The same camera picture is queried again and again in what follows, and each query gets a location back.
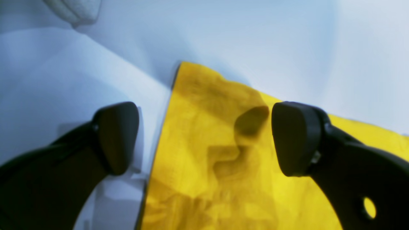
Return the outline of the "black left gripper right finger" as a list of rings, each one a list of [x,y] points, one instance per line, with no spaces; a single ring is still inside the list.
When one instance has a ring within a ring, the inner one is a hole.
[[[332,125],[322,109],[284,101],[272,108],[282,173],[309,176],[344,230],[407,230],[408,162]]]

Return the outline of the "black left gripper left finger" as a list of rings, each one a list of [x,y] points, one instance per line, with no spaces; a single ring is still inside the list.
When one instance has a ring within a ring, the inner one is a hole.
[[[2,230],[72,230],[94,188],[133,160],[139,111],[121,102],[45,147],[1,166]]]

